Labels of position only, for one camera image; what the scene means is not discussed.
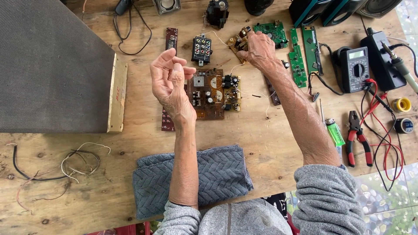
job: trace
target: digital multimeter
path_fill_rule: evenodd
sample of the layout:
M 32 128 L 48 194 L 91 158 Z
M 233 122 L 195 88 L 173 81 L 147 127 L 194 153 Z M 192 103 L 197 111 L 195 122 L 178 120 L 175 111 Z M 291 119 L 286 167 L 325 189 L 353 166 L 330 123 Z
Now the digital multimeter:
M 369 74 L 367 47 L 351 49 L 341 47 L 336 51 L 342 76 L 337 78 L 338 85 L 344 93 L 354 93 L 367 88 Z

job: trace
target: gray sweatshirt sleeve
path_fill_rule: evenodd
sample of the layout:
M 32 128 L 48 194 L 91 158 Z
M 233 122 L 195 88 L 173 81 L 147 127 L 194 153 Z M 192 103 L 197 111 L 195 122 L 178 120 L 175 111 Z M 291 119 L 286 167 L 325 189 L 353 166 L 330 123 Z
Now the gray sweatshirt sleeve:
M 164 220 L 155 235 L 197 235 L 202 219 L 198 210 L 167 201 Z
M 300 235 L 364 233 L 363 211 L 354 199 L 356 182 L 346 168 L 307 165 L 294 177 L 300 210 L 295 210 L 292 222 Z

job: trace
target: green lighter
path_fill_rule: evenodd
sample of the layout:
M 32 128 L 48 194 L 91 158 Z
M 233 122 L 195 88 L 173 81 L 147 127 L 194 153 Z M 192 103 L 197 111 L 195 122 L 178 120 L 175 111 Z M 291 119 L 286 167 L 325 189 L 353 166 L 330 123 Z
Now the green lighter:
M 331 136 L 332 140 L 335 143 L 335 146 L 343 146 L 345 144 L 345 141 L 341 135 L 341 131 L 338 127 L 338 125 L 334 122 L 334 119 L 329 118 L 325 120 L 326 128 L 328 130 L 329 135 Z

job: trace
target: gray sweater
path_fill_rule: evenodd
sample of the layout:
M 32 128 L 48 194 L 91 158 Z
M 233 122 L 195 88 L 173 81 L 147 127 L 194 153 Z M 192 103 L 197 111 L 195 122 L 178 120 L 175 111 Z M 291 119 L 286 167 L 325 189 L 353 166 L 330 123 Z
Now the gray sweater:
M 300 202 L 292 222 L 300 235 L 364 233 L 363 212 L 354 199 L 356 184 L 345 167 L 307 165 L 294 177 Z M 284 217 L 263 199 L 215 206 L 203 217 L 194 208 L 169 201 L 165 210 L 155 235 L 292 235 Z

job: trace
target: knob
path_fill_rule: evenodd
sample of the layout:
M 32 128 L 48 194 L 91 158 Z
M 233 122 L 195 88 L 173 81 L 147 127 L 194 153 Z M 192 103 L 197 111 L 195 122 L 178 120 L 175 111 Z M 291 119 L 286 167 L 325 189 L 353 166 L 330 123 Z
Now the knob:
M 353 74 L 355 77 L 361 77 L 364 74 L 364 66 L 362 64 L 356 64 L 353 67 Z

